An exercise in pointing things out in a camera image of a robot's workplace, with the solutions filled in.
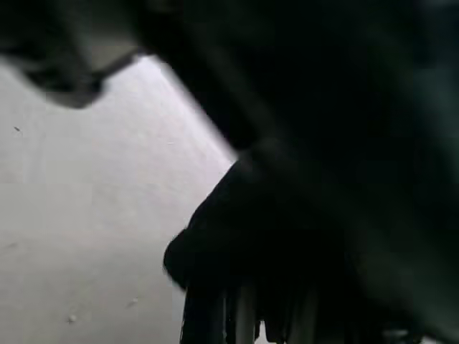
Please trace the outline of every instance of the speck of debris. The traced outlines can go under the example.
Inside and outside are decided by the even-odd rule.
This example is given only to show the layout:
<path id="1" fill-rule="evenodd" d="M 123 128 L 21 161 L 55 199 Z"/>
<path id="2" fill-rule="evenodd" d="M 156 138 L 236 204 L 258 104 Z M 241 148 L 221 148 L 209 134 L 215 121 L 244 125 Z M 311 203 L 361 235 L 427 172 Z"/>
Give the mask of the speck of debris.
<path id="1" fill-rule="evenodd" d="M 138 297 L 134 297 L 129 303 L 128 307 L 132 307 L 138 303 Z"/>
<path id="2" fill-rule="evenodd" d="M 75 321 L 77 321 L 77 316 L 75 314 L 71 314 L 69 315 L 69 317 L 67 318 L 67 322 L 69 324 L 73 324 Z"/>

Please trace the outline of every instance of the white wall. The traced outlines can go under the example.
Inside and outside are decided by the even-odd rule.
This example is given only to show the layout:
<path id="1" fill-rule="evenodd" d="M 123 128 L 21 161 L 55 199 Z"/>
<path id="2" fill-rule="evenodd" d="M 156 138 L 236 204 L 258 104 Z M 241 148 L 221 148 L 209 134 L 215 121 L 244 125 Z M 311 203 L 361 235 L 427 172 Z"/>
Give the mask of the white wall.
<path id="1" fill-rule="evenodd" d="M 0 70 L 1 344 L 178 344 L 162 254 L 230 154 L 169 78 L 141 61 L 74 111 Z"/>

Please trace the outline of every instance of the concrete floor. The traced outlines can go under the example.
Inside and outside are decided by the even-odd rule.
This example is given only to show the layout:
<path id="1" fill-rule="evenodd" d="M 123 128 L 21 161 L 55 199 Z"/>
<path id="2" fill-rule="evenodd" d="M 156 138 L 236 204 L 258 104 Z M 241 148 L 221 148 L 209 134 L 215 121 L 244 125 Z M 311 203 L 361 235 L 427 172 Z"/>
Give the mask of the concrete floor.
<path id="1" fill-rule="evenodd" d="M 158 62 L 83 111 L 0 80 L 0 343 L 178 344 L 162 255 L 230 153 Z"/>

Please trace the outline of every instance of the white floor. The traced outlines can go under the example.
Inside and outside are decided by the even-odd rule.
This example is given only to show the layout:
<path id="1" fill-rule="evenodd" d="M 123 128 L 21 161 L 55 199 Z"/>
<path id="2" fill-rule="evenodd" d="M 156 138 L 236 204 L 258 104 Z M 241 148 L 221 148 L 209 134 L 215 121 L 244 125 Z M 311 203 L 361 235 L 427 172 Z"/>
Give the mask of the white floor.
<path id="1" fill-rule="evenodd" d="M 231 155 L 169 78 L 142 61 L 73 111 L 0 70 L 1 344 L 178 344 L 162 255 Z"/>

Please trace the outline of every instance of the gray surface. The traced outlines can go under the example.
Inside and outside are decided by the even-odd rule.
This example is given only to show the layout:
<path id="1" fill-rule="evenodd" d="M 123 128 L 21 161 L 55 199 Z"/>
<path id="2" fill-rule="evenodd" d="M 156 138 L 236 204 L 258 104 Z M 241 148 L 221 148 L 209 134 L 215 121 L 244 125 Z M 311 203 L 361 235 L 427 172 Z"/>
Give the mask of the gray surface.
<path id="1" fill-rule="evenodd" d="M 0 70 L 0 343 L 178 343 L 162 254 L 230 155 L 168 78 L 71 111 Z"/>

